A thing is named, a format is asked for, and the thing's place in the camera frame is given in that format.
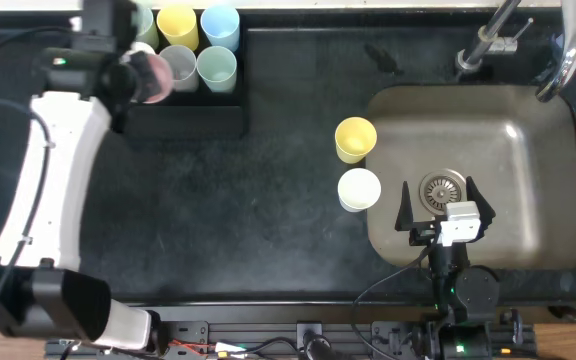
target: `yellow cup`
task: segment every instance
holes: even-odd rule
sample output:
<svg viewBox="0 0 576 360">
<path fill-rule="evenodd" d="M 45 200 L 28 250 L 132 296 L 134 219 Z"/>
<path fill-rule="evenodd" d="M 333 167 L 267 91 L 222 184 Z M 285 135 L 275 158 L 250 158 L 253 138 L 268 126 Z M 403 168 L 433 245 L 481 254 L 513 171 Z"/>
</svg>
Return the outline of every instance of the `yellow cup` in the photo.
<svg viewBox="0 0 576 360">
<path fill-rule="evenodd" d="M 197 15 L 188 5 L 167 6 L 157 15 L 157 27 L 171 45 L 183 45 L 192 51 L 199 46 Z"/>
<path fill-rule="evenodd" d="M 377 130 L 370 121 L 364 118 L 348 118 L 337 126 L 335 143 L 337 143 L 337 155 L 341 161 L 355 164 L 377 144 Z"/>
</svg>

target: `blue cup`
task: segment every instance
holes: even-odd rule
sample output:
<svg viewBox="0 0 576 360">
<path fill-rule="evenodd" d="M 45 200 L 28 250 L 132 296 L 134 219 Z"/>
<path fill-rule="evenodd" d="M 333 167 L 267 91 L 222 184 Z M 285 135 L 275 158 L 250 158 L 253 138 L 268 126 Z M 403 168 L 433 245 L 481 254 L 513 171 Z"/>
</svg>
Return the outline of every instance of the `blue cup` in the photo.
<svg viewBox="0 0 576 360">
<path fill-rule="evenodd" d="M 239 48 L 239 13 L 228 5 L 210 7 L 201 15 L 201 29 L 210 44 L 234 52 Z"/>
</svg>

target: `stainless steel sink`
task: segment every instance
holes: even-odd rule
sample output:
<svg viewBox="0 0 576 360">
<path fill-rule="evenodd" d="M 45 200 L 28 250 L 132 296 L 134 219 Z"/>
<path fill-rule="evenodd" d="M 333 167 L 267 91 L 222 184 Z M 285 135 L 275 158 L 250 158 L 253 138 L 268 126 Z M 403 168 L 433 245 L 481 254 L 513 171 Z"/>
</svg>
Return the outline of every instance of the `stainless steel sink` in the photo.
<svg viewBox="0 0 576 360">
<path fill-rule="evenodd" d="M 528 86 L 403 86 L 377 94 L 368 119 L 377 146 L 366 167 L 381 198 L 368 210 L 377 252 L 403 265 L 420 248 L 394 230 L 408 181 L 416 221 L 465 200 L 472 176 L 497 212 L 485 238 L 468 246 L 473 264 L 566 269 L 576 265 L 576 134 L 559 97 L 548 103 Z"/>
</svg>

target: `faucet handle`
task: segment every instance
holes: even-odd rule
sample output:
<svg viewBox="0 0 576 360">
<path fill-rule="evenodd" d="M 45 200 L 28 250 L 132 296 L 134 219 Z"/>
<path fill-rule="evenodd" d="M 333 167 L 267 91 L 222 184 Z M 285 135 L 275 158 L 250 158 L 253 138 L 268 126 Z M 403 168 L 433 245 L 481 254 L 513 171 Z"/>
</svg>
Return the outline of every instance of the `faucet handle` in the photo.
<svg viewBox="0 0 576 360">
<path fill-rule="evenodd" d="M 490 45 L 486 52 L 489 55 L 512 55 L 517 51 L 517 39 L 535 22 L 535 19 L 529 18 L 526 25 L 524 25 L 519 32 L 510 37 L 498 37 Z"/>
</svg>

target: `white wall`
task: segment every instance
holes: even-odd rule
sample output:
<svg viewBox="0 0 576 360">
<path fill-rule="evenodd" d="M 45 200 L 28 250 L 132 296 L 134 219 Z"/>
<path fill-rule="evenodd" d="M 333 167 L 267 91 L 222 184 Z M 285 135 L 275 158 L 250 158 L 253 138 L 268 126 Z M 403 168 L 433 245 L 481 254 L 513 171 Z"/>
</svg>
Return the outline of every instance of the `white wall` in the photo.
<svg viewBox="0 0 576 360">
<path fill-rule="evenodd" d="M 503 0 L 139 0 L 153 7 L 186 3 L 205 8 L 228 3 L 238 8 L 492 7 Z M 75 10 L 79 0 L 0 0 L 0 10 Z M 524 0 L 521 6 L 559 6 L 560 0 Z"/>
</svg>

